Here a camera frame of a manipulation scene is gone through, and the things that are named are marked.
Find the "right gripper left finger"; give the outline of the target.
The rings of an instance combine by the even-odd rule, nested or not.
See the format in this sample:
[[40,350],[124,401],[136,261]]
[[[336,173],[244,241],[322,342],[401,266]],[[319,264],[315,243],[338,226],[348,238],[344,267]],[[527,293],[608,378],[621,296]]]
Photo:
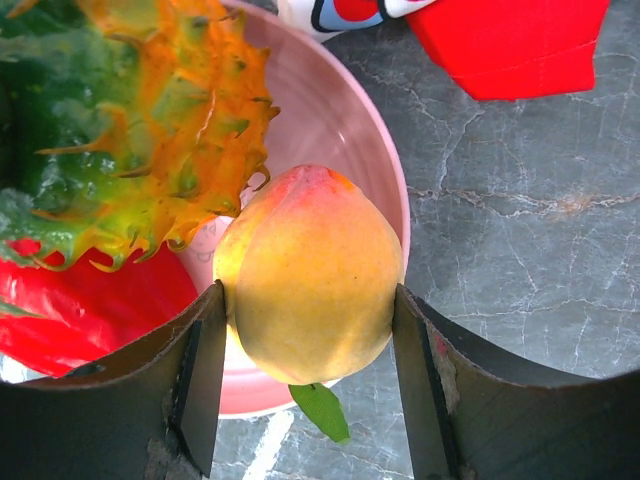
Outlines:
[[170,322],[62,378],[1,386],[4,479],[204,479],[226,341],[215,282]]

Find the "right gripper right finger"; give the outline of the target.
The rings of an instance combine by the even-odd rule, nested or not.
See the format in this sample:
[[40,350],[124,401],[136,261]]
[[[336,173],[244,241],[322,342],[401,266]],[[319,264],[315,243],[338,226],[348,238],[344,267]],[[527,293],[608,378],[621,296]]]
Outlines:
[[393,343],[418,479],[635,479],[639,374],[593,379],[513,354],[404,286]]

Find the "fake orange peach fruit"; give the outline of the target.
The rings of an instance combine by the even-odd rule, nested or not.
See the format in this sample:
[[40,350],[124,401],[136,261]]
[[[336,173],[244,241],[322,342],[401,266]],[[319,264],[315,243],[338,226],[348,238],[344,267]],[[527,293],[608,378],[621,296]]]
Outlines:
[[232,221],[213,273],[231,336],[337,443],[350,438],[331,381],[371,364],[392,335],[405,275],[396,232],[343,175],[300,165]]

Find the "red fake bell pepper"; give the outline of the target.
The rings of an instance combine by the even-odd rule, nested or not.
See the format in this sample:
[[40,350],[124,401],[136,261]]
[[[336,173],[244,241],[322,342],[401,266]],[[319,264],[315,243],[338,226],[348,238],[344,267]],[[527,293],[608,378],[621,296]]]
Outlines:
[[180,260],[161,247],[134,253],[113,273],[96,269],[106,254],[87,251],[66,270],[1,263],[1,298],[20,308],[1,316],[1,351],[45,375],[69,371],[129,344],[180,314],[197,296]]

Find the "fake pineapple green crown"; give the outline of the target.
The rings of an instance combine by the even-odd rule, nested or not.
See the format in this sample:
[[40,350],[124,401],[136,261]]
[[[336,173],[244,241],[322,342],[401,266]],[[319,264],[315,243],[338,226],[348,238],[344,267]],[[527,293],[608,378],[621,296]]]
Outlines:
[[279,110],[270,52],[218,1],[1,5],[1,256],[105,271],[234,217]]

